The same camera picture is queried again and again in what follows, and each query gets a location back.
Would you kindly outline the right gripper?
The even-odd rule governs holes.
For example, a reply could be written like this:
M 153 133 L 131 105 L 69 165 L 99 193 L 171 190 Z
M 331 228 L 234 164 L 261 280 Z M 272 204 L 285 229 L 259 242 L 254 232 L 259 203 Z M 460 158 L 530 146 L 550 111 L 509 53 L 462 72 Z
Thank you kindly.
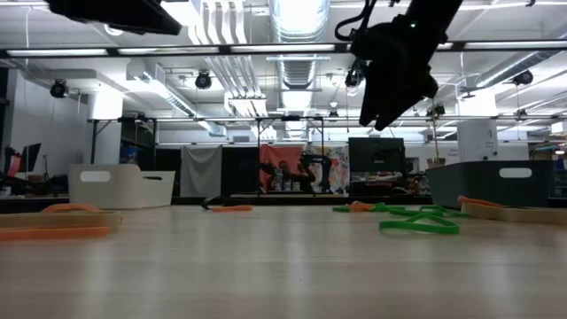
M 350 52 L 366 60 L 359 123 L 383 130 L 423 97 L 439 89 L 430 61 L 447 41 L 447 19 L 440 13 L 406 13 L 359 30 Z

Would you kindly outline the wide black rubber band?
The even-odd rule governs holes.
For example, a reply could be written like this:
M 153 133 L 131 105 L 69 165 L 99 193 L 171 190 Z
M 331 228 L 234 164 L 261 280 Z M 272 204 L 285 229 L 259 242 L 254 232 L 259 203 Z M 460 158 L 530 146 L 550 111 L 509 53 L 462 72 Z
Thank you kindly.
M 215 206 L 224 206 L 225 201 L 226 198 L 223 196 L 208 197 L 201 202 L 200 206 L 204 210 L 212 210 Z

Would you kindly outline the large black monitor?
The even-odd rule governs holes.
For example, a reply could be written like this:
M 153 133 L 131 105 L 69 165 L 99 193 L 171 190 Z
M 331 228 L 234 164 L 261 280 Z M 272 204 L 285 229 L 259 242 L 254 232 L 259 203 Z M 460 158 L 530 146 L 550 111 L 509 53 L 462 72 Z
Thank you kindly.
M 349 194 L 357 197 L 391 195 L 405 188 L 407 169 L 402 138 L 351 137 Z

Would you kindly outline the long ceiling light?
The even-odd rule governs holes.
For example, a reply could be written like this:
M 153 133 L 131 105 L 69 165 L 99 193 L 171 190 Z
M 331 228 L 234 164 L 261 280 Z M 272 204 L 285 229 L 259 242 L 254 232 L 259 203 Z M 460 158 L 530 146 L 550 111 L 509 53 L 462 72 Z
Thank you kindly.
M 567 48 L 567 40 L 551 41 L 515 41 L 515 42 L 475 42 L 466 43 L 464 49 L 470 50 L 544 50 Z
M 43 57 L 91 57 L 106 56 L 106 49 L 40 49 L 40 50 L 6 50 L 5 53 L 16 58 Z
M 183 55 L 183 54 L 214 54 L 219 53 L 215 46 L 197 47 L 145 47 L 118 49 L 121 55 Z
M 270 52 L 319 52 L 334 51 L 334 44 L 268 44 L 268 45 L 243 45 L 231 46 L 230 51 L 233 53 L 270 53 Z

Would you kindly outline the patterned poster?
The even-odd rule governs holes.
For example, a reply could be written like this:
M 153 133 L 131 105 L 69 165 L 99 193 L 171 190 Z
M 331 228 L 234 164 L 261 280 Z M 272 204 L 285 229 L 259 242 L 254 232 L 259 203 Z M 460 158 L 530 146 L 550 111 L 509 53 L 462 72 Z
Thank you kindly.
M 309 154 L 321 154 L 330 158 L 329 173 L 330 192 L 343 193 L 350 184 L 349 149 L 347 144 L 315 146 L 308 144 L 304 151 Z

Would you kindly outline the white column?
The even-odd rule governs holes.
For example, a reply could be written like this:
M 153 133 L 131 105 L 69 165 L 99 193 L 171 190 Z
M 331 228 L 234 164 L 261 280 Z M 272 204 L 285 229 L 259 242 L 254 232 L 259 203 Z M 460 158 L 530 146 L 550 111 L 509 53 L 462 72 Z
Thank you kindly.
M 461 162 L 496 160 L 498 157 L 495 120 L 460 121 L 457 139 Z

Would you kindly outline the person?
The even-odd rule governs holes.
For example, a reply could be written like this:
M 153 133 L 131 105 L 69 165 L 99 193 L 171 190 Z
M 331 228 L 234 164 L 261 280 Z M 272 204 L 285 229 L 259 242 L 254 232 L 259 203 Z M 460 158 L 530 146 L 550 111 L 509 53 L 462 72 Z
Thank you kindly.
M 268 174 L 267 191 L 276 191 L 277 187 L 283 191 L 286 182 L 289 182 L 291 186 L 297 183 L 299 190 L 304 193 L 312 193 L 314 191 L 312 183 L 315 181 L 315 175 L 302 156 L 299 157 L 297 173 L 291 170 L 291 165 L 286 160 L 281 160 L 277 166 L 271 162 L 261 163 L 260 168 Z

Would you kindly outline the teal plastic basket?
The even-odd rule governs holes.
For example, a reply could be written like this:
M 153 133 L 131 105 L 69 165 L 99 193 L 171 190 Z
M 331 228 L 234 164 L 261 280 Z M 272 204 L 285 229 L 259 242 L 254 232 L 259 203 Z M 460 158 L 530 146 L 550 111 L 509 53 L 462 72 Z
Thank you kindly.
M 470 161 L 431 168 L 426 178 L 435 205 L 459 208 L 460 196 L 504 206 L 548 205 L 554 163 L 549 160 Z

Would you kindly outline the orange hanging cloth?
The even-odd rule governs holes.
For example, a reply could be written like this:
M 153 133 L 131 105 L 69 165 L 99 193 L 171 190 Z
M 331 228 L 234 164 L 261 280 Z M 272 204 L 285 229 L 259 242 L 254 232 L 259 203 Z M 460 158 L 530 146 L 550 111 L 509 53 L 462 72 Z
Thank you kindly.
M 291 165 L 291 170 L 297 173 L 297 165 L 299 164 L 299 157 L 302 155 L 302 148 L 299 146 L 279 146 L 274 147 L 264 144 L 260 148 L 260 163 L 273 163 L 278 165 L 281 160 L 286 160 Z M 260 184 L 265 192 L 268 181 L 268 174 L 260 169 Z M 284 191 L 299 191 L 299 185 L 294 183 L 293 186 L 289 182 L 285 183 Z

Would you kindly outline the small dark monitor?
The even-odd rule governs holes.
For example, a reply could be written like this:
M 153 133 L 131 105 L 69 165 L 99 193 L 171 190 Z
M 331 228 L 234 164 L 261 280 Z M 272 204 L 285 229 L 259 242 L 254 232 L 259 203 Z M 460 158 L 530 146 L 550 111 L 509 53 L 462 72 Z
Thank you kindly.
M 34 171 L 41 146 L 42 144 L 38 143 L 24 147 L 21 153 L 21 165 L 19 168 L 21 173 L 31 173 Z

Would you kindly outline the white plastic basket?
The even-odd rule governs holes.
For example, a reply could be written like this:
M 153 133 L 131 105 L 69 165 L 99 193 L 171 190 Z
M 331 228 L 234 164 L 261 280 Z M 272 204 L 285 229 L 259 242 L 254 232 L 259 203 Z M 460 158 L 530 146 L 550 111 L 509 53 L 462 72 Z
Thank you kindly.
M 67 177 L 71 203 L 132 210 L 169 206 L 175 171 L 142 171 L 134 164 L 73 164 Z

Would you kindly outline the grey hanging cloth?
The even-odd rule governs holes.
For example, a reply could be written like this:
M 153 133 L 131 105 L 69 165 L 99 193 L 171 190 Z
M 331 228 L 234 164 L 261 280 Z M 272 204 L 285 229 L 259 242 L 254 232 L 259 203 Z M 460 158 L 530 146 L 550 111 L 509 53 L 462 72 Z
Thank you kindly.
M 210 198 L 221 194 L 221 146 L 184 146 L 181 161 L 181 197 Z

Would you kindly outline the silver ventilation duct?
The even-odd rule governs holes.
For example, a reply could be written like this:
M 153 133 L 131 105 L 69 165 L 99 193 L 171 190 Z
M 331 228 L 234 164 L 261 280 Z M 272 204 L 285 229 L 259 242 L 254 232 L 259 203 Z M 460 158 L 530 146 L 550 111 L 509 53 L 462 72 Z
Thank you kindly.
M 319 43 L 325 34 L 330 0 L 269 0 L 272 36 L 276 43 Z M 282 84 L 307 89 L 315 77 L 315 61 L 278 63 Z

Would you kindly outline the black metal table frame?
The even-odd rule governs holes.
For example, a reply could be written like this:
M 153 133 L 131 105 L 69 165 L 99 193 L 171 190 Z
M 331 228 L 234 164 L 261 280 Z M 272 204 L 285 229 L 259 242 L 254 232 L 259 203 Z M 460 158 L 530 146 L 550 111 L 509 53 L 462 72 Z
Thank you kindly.
M 108 209 L 115 210 L 135 210 L 145 208 L 157 208 L 165 206 L 200 206 L 205 198 L 182 198 L 173 197 L 169 203 L 159 206 L 143 206 L 142 200 L 130 200 L 124 207 L 113 207 Z M 339 195 L 252 195 L 237 194 L 231 197 L 213 198 L 210 205 L 252 205 L 252 206 L 341 206 L 350 204 L 353 201 L 360 201 L 369 204 L 384 202 L 386 205 L 396 206 L 421 206 L 431 205 L 431 197 L 343 197 Z M 39 212 L 52 205 L 67 204 L 67 197 L 18 197 L 10 196 L 0 198 L 0 214 L 18 214 Z M 567 198 L 550 198 L 548 206 L 552 208 L 567 208 Z

